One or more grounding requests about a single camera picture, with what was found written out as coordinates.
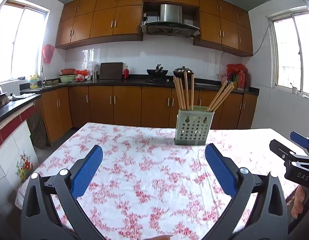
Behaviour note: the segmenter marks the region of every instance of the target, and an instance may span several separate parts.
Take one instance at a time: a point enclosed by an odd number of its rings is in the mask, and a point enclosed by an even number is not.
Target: floral tablecloth
[[[201,239],[218,220],[230,196],[225,195],[205,159],[205,146],[176,146],[175,129],[126,127],[87,123],[36,170],[55,175],[84,158],[97,144],[104,158],[84,196],[78,202],[91,222],[107,239],[145,239],[163,234],[172,239]],[[214,143],[238,167],[267,175],[276,171],[287,197],[296,184],[284,178],[283,161],[269,150],[277,139],[303,150],[272,129],[211,130]],[[16,206],[22,208],[28,180],[19,188]],[[250,197],[237,229],[253,207]],[[53,196],[62,223],[71,228]]]

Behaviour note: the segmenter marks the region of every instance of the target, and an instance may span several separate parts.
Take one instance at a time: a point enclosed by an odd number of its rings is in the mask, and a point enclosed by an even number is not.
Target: backsplash
[[[144,35],[143,41],[122,41],[89,45],[68,49],[65,67],[82,69],[88,62],[123,62],[130,74],[147,74],[162,64],[173,75],[173,70],[186,66],[197,78],[218,79],[222,52],[192,45],[192,39]],[[220,73],[224,73],[227,64],[241,63],[241,57],[224,53]]]

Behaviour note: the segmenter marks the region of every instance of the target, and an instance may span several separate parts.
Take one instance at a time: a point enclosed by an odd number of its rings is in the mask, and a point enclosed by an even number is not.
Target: utensil holder
[[[193,111],[179,109],[175,133],[176,145],[205,145],[214,112],[206,106],[194,106]]]

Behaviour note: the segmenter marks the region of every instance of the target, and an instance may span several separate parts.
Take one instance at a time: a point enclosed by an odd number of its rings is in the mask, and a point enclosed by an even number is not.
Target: window pane
[[[10,79],[13,41],[22,12],[22,8],[9,5],[0,11],[0,82]]]
[[[299,44],[293,19],[274,22],[278,47],[278,85],[300,89]]]
[[[36,73],[37,53],[44,14],[25,9],[16,35],[12,59],[12,78]]]
[[[303,60],[303,91],[309,93],[309,14],[295,16]]]

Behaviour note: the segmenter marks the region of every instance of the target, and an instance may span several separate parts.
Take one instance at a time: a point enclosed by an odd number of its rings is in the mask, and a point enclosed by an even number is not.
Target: red tile
[[[5,127],[0,130],[0,135],[2,140],[8,138],[8,136],[19,126],[21,125],[21,118],[18,115],[16,118],[12,119]]]
[[[34,106],[29,107],[27,110],[25,110],[24,112],[20,114],[21,121],[23,122],[24,120],[27,120],[31,115],[33,115],[34,112],[35,112],[35,107]]]

